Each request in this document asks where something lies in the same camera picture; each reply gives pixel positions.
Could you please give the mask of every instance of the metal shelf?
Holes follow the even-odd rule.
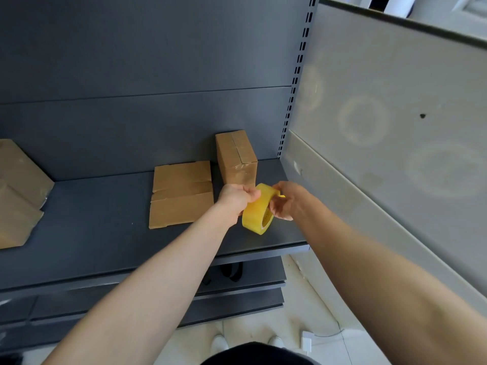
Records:
[[[179,327],[261,313],[282,307],[283,302],[284,298],[280,288],[193,301]],[[82,316],[83,314],[70,315],[65,317],[65,320],[44,321],[36,323],[36,325],[7,329],[3,331],[4,338],[0,354],[32,350],[36,347],[57,343]]]
[[[57,182],[27,243],[0,253],[0,298],[117,283],[160,251],[189,224],[148,228],[152,177],[146,172]],[[217,165],[212,178],[216,198],[222,187]],[[278,159],[259,161],[258,183],[282,179]],[[307,249],[295,223],[275,219],[258,235],[239,220],[214,264],[245,261],[246,254],[266,258],[287,248]]]

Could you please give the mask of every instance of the electrical cable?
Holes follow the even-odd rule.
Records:
[[[329,337],[335,337],[336,335],[339,335],[341,332],[343,332],[345,329],[342,329],[341,331],[335,333],[335,334],[330,334],[330,335],[317,335],[315,334],[315,337],[318,338],[329,338]]]

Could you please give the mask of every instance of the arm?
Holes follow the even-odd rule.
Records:
[[[217,203],[103,298],[44,365],[153,364],[183,318],[228,228],[260,197],[226,185]]]
[[[487,320],[436,278],[364,237],[292,182],[271,211],[294,219],[345,303],[393,364],[487,362]]]

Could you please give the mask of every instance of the flat cardboard box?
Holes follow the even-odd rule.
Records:
[[[149,229],[191,223],[213,205],[209,161],[156,166]]]
[[[0,249],[22,246],[43,214],[0,179]]]
[[[12,140],[0,140],[0,178],[40,209],[54,182]]]
[[[255,187],[257,157],[244,130],[215,136],[218,165],[225,184]]]

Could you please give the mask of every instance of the packing tape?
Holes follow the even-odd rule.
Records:
[[[242,226],[257,234],[264,234],[274,218],[271,210],[269,210],[271,198],[274,195],[284,196],[281,196],[279,190],[264,183],[258,184],[256,188],[260,190],[260,197],[257,201],[249,203],[245,208],[242,214]]]

